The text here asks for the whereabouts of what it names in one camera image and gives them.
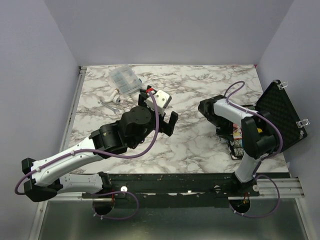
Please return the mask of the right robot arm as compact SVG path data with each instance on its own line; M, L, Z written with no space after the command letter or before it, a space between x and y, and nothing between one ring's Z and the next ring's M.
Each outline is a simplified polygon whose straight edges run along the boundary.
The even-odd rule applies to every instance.
M216 127L216 134L230 140L233 125L240 127L244 150L240 165L231 176L230 191L241 196L248 190L262 161L281 152L283 137L266 111L255 111L218 95L200 101L198 111Z

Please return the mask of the red playing card deck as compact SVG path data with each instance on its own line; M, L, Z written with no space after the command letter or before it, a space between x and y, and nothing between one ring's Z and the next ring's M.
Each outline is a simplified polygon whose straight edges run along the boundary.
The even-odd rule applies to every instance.
M242 139L242 129L239 126L234 126L233 127L232 134L233 134L233 138L235 140Z

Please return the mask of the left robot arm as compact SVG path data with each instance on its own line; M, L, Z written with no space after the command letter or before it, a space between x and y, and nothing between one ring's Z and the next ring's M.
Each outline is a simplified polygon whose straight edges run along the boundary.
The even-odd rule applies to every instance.
M173 111L168 122L164 116L162 108L136 106L123 113L120 120L102 125L81 142L54 156L42 160L23 159L24 176L14 187L14 193L36 203L72 192L107 197L111 185L98 173L73 175L71 172L110 157L142 157L154 146L159 133L168 137L173 134L179 115Z

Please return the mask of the black poker case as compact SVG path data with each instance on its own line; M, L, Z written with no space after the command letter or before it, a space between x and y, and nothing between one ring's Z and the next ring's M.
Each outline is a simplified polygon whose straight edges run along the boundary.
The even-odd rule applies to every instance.
M234 141L233 125L241 130L242 159L262 161L282 153L304 140L308 119L299 118L285 88L273 80L255 105L238 105L231 95L217 95L202 101L198 109L216 126L216 134Z

